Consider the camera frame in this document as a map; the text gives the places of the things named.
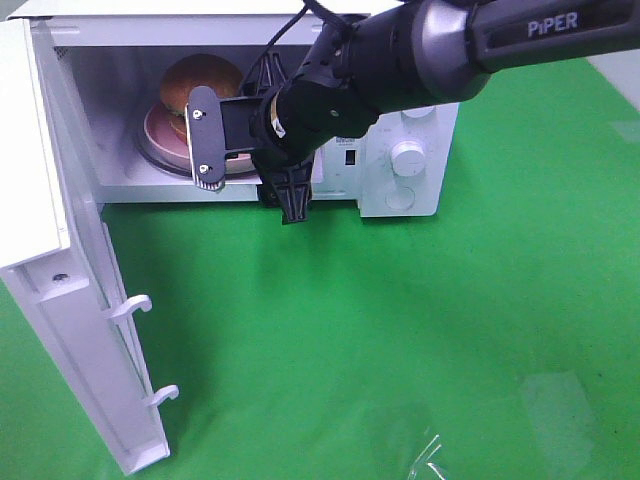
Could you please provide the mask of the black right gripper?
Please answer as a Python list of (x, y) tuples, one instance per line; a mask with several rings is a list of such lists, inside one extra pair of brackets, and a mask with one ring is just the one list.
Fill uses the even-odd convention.
[(281, 53), (268, 51), (249, 67), (239, 95), (220, 101), (224, 132), (224, 158), (249, 154), (259, 175), (260, 203), (278, 207), (283, 224), (304, 222), (312, 199), (314, 157), (297, 158), (291, 165), (286, 150), (287, 135), (277, 112), (278, 94), (288, 79)]

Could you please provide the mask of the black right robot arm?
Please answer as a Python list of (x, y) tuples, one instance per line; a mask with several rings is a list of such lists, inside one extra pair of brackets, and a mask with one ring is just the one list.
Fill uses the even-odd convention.
[(260, 199), (307, 217), (313, 152), (359, 138), (387, 113), (475, 97), (500, 70), (639, 45), (635, 1), (405, 1), (361, 17), (316, 1), (323, 28), (298, 70), (254, 97), (219, 102), (217, 143), (248, 153)]

